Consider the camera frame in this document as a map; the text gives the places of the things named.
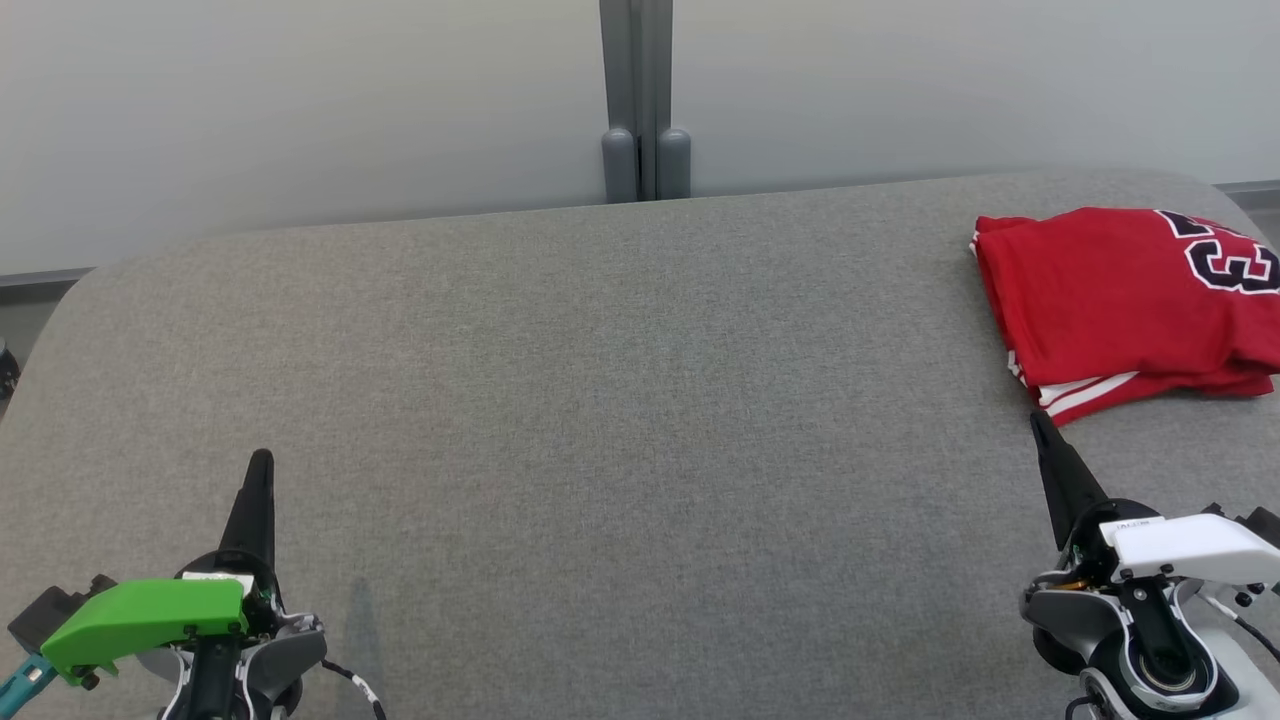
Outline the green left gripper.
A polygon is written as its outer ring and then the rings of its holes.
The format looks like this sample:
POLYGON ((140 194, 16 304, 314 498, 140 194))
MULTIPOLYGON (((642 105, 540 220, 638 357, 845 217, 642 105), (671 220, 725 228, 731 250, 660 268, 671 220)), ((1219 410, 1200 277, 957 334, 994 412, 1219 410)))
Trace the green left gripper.
POLYGON ((282 630, 275 574, 274 456, 255 450, 218 550, 172 578, 115 582, 40 596, 40 685, 92 691, 128 656, 173 655, 178 691, 252 691, 253 652, 282 630))

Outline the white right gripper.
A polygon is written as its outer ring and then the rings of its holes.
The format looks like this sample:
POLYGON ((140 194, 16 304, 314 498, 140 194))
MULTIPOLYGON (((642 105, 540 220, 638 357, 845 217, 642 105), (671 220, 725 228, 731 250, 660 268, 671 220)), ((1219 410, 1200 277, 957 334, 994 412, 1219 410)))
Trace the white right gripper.
POLYGON ((1271 591, 1279 580, 1279 519, 1265 507, 1229 518, 1220 506, 1184 518, 1111 498, 1044 410, 1030 433, 1059 570, 1101 588, 1166 577, 1271 591))

